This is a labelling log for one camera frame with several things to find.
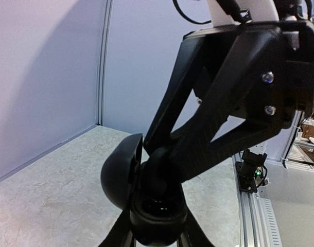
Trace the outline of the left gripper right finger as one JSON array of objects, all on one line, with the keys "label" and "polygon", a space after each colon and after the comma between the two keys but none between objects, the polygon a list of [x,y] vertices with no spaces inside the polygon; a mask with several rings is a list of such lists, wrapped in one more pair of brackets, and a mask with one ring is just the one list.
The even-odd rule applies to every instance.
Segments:
[{"label": "left gripper right finger", "polygon": [[184,231],[181,234],[181,246],[215,247],[207,238],[199,223],[188,209]]}]

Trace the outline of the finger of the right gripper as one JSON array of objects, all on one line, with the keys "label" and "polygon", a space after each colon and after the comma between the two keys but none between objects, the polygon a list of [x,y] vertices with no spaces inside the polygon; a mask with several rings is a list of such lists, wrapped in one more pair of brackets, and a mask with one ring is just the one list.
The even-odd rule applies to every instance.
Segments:
[{"label": "finger of the right gripper", "polygon": [[182,41],[166,93],[144,140],[144,148],[149,155],[168,143],[173,127],[202,71],[205,47],[204,38]]}]

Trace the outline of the black charging case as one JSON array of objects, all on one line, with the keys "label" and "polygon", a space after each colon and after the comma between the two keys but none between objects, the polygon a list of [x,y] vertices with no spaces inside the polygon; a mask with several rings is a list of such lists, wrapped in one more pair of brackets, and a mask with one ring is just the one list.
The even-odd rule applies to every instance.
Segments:
[{"label": "black charging case", "polygon": [[118,208],[129,211],[133,246],[168,246],[181,239],[188,209],[182,186],[169,181],[166,193],[155,198],[143,191],[143,136],[125,137],[104,162],[100,181],[104,194]]}]

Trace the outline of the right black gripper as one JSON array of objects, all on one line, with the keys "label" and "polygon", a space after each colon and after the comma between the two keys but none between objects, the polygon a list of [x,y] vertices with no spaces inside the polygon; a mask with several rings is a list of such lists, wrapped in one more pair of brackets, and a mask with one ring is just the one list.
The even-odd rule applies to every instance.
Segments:
[{"label": "right black gripper", "polygon": [[202,103],[170,155],[177,182],[290,127],[311,112],[314,30],[305,21],[260,22],[202,29],[195,94]]}]

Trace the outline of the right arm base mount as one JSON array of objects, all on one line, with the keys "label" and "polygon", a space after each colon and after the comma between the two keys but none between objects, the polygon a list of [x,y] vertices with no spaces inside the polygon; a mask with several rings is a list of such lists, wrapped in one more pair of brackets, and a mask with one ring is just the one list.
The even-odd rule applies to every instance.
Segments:
[{"label": "right arm base mount", "polygon": [[258,186],[255,182],[255,172],[258,167],[264,167],[267,154],[255,154],[249,149],[243,151],[242,161],[235,163],[239,190],[241,192],[256,193]]}]

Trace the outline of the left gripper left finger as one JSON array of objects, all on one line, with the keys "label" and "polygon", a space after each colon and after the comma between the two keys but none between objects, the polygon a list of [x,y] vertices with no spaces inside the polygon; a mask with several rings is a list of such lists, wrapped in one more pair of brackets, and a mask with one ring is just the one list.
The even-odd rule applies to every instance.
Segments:
[{"label": "left gripper left finger", "polygon": [[123,210],[111,230],[98,247],[133,246],[133,234],[130,229],[129,211]]}]

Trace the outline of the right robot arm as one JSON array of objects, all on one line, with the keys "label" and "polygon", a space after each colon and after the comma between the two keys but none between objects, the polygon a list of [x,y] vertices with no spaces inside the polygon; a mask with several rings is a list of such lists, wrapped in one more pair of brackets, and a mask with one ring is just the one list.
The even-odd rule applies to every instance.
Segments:
[{"label": "right robot arm", "polygon": [[314,26],[300,1],[209,1],[213,27],[186,35],[146,135],[142,184],[158,192],[309,115]]}]

